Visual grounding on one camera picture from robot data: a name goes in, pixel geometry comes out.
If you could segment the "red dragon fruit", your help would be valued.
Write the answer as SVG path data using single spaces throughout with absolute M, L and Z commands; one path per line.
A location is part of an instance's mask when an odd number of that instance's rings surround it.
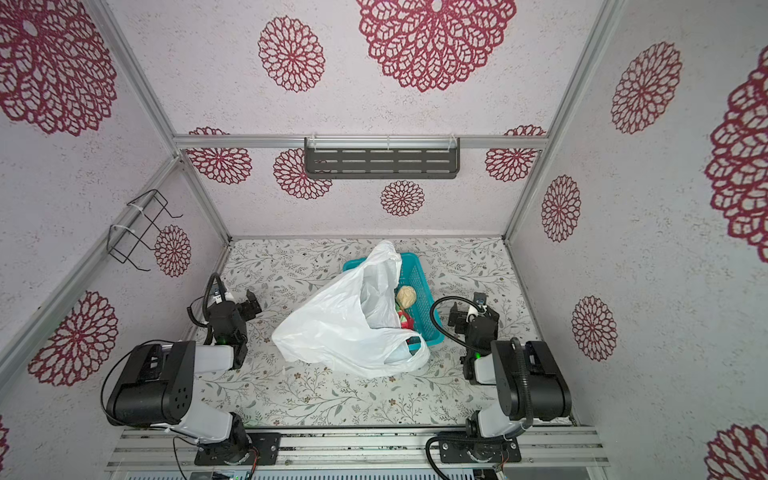
M 398 317 L 399 317 L 400 326 L 402 329 L 407 329 L 407 330 L 414 329 L 414 319 L 408 314 L 407 311 L 404 311 L 404 310 L 398 311 Z

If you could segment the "cream pear fruit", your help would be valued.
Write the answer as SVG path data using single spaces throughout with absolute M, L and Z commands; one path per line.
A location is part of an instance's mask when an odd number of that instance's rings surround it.
M 408 285 L 400 287 L 396 293 L 396 303 L 400 310 L 412 307 L 417 299 L 418 296 L 415 289 Z

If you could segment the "white plastic bag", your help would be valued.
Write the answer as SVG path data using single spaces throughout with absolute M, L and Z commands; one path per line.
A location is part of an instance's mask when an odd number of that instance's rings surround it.
M 322 364 L 365 379 L 421 369 L 430 360 L 426 339 L 403 329 L 396 312 L 401 268 L 393 243 L 379 242 L 360 265 L 289 314 L 272 342 L 287 362 Z

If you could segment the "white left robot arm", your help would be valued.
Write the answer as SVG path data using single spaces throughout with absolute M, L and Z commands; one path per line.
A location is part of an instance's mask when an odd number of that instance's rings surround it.
M 246 323 L 262 312 L 256 295 L 235 302 L 211 295 L 203 309 L 206 342 L 153 340 L 134 347 L 102 409 L 110 424 L 161 429 L 190 440 L 198 465 L 255 464 L 259 448 L 242 417 L 218 410 L 193 393 L 197 374 L 240 369 L 248 353 Z

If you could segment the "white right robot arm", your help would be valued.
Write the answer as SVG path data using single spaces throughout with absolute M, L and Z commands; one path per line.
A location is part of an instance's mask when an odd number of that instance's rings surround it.
M 464 336 L 464 378 L 496 388 L 496 402 L 467 419 L 469 438 L 511 439 L 536 419 L 548 422 L 571 414 L 569 387 L 546 342 L 501 340 L 499 315 L 488 307 L 455 311 L 451 324 Z

